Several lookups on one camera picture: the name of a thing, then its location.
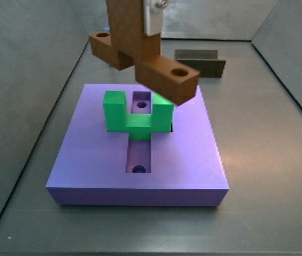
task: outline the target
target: purple block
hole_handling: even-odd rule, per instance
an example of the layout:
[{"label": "purple block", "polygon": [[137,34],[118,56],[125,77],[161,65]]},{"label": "purple block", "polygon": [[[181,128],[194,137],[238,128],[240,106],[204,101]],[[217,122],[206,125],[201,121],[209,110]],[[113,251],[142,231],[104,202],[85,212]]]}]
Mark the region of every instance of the purple block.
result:
[{"label": "purple block", "polygon": [[128,173],[129,133],[108,132],[109,90],[150,91],[142,85],[86,85],[50,175],[47,189],[63,205],[218,206],[229,191],[198,87],[176,108],[172,133],[154,133],[152,172]]}]

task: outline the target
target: wooden block with hole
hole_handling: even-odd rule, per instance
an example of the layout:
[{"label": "wooden block with hole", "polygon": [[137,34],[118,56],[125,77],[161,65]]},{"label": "wooden block with hole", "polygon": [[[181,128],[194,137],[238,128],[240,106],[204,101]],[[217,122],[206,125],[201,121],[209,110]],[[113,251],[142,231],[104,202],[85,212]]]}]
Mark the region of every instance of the wooden block with hole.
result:
[{"label": "wooden block with hole", "polygon": [[196,69],[161,55],[136,64],[136,80],[177,105],[196,96],[198,78]]},{"label": "wooden block with hole", "polygon": [[112,35],[101,32],[90,36],[93,54],[118,70],[134,66],[134,60],[112,45]]}]

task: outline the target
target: green u-shaped block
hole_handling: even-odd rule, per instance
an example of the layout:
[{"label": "green u-shaped block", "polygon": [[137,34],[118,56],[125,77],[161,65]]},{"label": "green u-shaped block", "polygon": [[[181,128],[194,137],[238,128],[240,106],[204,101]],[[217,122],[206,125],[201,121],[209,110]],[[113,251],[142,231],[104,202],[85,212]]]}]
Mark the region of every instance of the green u-shaped block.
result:
[{"label": "green u-shaped block", "polygon": [[128,112],[126,92],[108,91],[104,100],[109,132],[130,132],[132,140],[152,140],[153,132],[172,132],[174,104],[153,93],[153,113]]}]

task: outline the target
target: gray table surface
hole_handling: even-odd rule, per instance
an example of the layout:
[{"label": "gray table surface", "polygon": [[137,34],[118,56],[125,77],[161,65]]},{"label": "gray table surface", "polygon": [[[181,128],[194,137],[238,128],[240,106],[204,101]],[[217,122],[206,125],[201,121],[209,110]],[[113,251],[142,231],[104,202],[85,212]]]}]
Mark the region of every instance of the gray table surface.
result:
[{"label": "gray table surface", "polygon": [[0,220],[0,252],[302,253],[302,113],[251,43],[165,41],[217,49],[222,79],[200,83],[230,192],[218,208],[76,207],[45,186],[88,83],[134,83],[90,49],[67,84]]}]

